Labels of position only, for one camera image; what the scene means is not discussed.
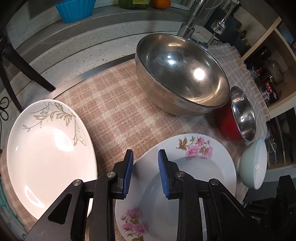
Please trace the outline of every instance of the orange fruit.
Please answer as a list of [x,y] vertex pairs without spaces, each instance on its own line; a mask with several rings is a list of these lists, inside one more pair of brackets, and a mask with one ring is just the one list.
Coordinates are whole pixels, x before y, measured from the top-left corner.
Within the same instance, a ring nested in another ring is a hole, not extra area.
[[170,0],[150,0],[150,6],[163,10],[170,7]]

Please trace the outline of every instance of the red bowl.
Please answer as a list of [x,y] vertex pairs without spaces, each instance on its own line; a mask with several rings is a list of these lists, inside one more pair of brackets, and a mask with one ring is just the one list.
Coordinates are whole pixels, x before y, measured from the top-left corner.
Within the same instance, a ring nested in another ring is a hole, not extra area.
[[216,123],[230,141],[250,142],[256,133],[254,111],[246,94],[234,86],[228,102],[215,110]]

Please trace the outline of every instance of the screw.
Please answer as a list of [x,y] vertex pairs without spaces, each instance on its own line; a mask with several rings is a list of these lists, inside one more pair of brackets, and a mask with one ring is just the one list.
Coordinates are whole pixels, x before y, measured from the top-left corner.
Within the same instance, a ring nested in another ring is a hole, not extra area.
[[116,175],[115,172],[108,172],[107,177],[114,177]]
[[211,184],[216,186],[219,184],[219,181],[217,179],[213,178],[213,179],[211,179]]
[[185,176],[185,172],[178,171],[178,172],[176,173],[176,175],[177,175],[178,177],[184,177],[184,176]]
[[74,182],[73,182],[73,185],[74,186],[79,186],[81,184],[81,180],[80,179],[76,179]]

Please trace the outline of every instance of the green bottle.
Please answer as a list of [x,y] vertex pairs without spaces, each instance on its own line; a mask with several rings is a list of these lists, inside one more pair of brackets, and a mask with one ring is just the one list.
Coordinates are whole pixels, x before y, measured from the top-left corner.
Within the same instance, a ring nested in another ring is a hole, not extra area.
[[119,7],[125,9],[147,9],[150,0],[118,0]]

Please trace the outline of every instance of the blue plastic basket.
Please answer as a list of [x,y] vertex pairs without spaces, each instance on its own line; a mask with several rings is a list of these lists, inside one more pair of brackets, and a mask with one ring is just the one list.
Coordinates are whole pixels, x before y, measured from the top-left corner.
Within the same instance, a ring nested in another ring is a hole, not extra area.
[[65,0],[56,8],[65,23],[73,23],[92,15],[96,0]]

